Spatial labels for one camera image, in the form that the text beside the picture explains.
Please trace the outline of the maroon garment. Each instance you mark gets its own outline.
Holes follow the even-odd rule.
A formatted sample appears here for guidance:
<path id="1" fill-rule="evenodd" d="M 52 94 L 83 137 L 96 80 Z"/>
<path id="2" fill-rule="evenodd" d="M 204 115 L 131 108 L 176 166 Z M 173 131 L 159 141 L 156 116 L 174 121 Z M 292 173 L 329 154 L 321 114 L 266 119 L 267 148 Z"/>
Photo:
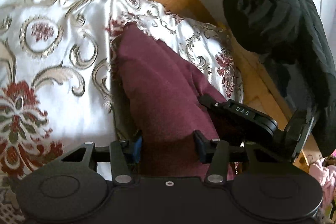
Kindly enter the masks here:
<path id="1" fill-rule="evenodd" d="M 207 139 L 218 134 L 198 98 L 208 94 L 223 103 L 224 96 L 196 66 L 135 24 L 123 30 L 117 65 L 131 117 L 142 131 L 140 173 L 204 178 L 209 167 L 198 159 L 193 132 Z"/>

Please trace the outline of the pink cloth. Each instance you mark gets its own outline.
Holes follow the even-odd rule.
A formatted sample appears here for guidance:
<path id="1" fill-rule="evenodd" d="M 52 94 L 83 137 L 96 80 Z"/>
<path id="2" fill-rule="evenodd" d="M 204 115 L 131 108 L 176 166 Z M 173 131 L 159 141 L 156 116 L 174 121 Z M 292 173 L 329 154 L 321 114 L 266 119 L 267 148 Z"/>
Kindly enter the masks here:
<path id="1" fill-rule="evenodd" d="M 325 210 L 335 199 L 335 151 L 330 156 L 311 164 L 309 174 L 319 182 L 322 188 L 322 208 Z"/>

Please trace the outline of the black jacket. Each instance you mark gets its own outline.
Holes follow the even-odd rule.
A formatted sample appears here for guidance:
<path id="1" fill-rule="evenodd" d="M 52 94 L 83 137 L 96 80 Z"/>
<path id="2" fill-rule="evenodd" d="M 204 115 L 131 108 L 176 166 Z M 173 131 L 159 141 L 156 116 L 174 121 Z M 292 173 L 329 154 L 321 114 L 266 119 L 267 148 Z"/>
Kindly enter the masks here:
<path id="1" fill-rule="evenodd" d="M 313 0 L 223 0 L 236 41 L 257 53 L 293 110 L 313 109 L 313 137 L 335 150 L 335 63 Z"/>

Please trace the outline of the white floral bedspread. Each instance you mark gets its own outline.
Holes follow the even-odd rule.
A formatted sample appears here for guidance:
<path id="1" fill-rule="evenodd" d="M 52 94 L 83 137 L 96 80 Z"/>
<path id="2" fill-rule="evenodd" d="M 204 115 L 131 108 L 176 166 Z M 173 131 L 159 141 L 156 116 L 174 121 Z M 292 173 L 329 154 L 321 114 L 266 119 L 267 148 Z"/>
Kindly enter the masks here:
<path id="1" fill-rule="evenodd" d="M 116 122 L 115 55 L 137 0 L 1 0 L 1 223 L 25 218 L 9 182 Z"/>

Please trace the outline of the wooden bed frame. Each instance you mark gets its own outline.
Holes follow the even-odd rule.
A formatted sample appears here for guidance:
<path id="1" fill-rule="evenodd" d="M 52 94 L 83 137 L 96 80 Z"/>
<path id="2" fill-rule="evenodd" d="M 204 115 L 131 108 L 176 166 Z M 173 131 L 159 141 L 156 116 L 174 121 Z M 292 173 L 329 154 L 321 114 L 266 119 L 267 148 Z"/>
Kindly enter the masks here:
<path id="1" fill-rule="evenodd" d="M 231 30 L 216 22 L 200 0 L 137 0 L 133 5 L 122 22 L 176 47 L 226 99 L 269 114 L 284 129 L 293 110 L 256 54 L 239 46 Z"/>

